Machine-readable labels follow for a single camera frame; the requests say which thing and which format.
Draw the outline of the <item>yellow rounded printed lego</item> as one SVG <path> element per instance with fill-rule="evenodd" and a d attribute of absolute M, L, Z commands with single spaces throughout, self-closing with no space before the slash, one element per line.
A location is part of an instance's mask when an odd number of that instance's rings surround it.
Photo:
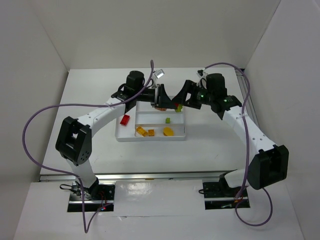
<path fill-rule="evenodd" d="M 163 128 L 163 135 L 166 137 L 173 137 L 175 135 L 175 133 L 171 127 L 164 127 Z"/>

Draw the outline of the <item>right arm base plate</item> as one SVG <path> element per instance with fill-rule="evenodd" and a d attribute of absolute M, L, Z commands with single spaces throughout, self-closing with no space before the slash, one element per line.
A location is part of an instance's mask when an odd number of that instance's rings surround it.
<path fill-rule="evenodd" d="M 204 197 L 205 210 L 227 210 L 239 208 L 250 208 L 248 192 L 243 191 L 239 198 L 236 198 L 240 187 L 224 187 L 220 182 L 204 182 L 202 189 L 198 191 Z"/>

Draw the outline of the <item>red lego brick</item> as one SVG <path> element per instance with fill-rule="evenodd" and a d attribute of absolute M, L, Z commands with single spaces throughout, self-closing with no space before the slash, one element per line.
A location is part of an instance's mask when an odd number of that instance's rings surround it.
<path fill-rule="evenodd" d="M 129 115 L 127 115 L 127 114 L 124 114 L 123 115 L 123 117 L 122 117 L 122 119 L 121 119 L 121 121 L 120 121 L 120 125 L 122 125 L 122 126 L 127 126 L 127 124 L 129 123 L 129 121 L 130 121 L 130 116 Z"/>

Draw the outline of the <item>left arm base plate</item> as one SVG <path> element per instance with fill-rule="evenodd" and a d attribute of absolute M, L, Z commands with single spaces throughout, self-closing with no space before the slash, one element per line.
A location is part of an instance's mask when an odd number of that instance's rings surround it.
<path fill-rule="evenodd" d="M 82 212 L 82 195 L 80 185 L 73 182 L 72 185 L 67 186 L 70 190 L 67 212 L 80 213 Z M 116 185 L 114 183 L 100 184 L 96 193 L 91 196 L 86 191 L 84 192 L 84 211 L 95 212 L 101 208 L 101 212 L 114 211 Z"/>

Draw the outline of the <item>tan lego brick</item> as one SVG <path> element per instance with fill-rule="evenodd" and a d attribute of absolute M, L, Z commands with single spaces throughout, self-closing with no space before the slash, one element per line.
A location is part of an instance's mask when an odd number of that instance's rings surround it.
<path fill-rule="evenodd" d="M 167 111 L 167 108 L 155 107 L 155 109 L 161 112 Z"/>

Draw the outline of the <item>green lego brick from stack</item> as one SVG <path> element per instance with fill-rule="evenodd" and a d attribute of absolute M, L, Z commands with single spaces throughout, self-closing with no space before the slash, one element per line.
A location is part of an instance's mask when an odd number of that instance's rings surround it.
<path fill-rule="evenodd" d="M 176 112 L 176 113 L 180 113 L 180 112 L 182 111 L 182 109 L 183 109 L 183 105 L 179 104 L 179 105 L 177 106 L 177 108 L 175 109 L 175 112 Z"/>

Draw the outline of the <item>small orange lego brick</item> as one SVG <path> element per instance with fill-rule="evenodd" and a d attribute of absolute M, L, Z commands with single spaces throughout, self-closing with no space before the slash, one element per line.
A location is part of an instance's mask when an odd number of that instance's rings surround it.
<path fill-rule="evenodd" d="M 154 137 L 155 136 L 155 130 L 154 129 L 149 129 L 148 130 L 148 136 L 149 137 Z"/>

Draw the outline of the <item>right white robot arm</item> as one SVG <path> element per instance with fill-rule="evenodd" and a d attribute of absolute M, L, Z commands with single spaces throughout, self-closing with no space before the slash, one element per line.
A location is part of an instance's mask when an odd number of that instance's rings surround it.
<path fill-rule="evenodd" d="M 227 93 L 222 74 L 211 73 L 200 80 L 205 82 L 205 86 L 186 80 L 172 101 L 194 109 L 210 106 L 246 147 L 245 167 L 222 174 L 219 179 L 221 188 L 244 190 L 250 186 L 260 190 L 285 180 L 288 174 L 288 148 L 270 140 L 249 117 L 244 104 Z"/>

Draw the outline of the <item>yellow lego piece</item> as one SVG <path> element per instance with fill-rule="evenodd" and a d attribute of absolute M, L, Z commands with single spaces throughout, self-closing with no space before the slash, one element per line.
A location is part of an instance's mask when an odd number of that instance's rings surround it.
<path fill-rule="evenodd" d="M 147 132 L 144 128 L 142 128 L 141 126 L 138 126 L 138 127 L 136 128 L 136 132 L 137 132 L 139 135 L 143 136 L 143 137 L 147 137 L 147 136 L 148 136 L 148 132 Z"/>

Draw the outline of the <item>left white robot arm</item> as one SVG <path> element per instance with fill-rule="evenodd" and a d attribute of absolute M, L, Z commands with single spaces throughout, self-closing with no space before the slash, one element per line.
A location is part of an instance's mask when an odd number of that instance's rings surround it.
<path fill-rule="evenodd" d="M 158 109 L 178 108 L 167 95 L 164 85 L 156 82 L 164 74 L 161 69 L 153 72 L 152 85 L 148 87 L 144 74 L 133 70 L 102 107 L 78 118 L 68 116 L 62 121 L 55 148 L 70 164 L 72 172 L 79 176 L 78 185 L 84 188 L 89 198 L 94 198 L 99 191 L 99 180 L 89 162 L 93 136 L 109 122 L 126 114 L 138 101 L 148 102 Z"/>

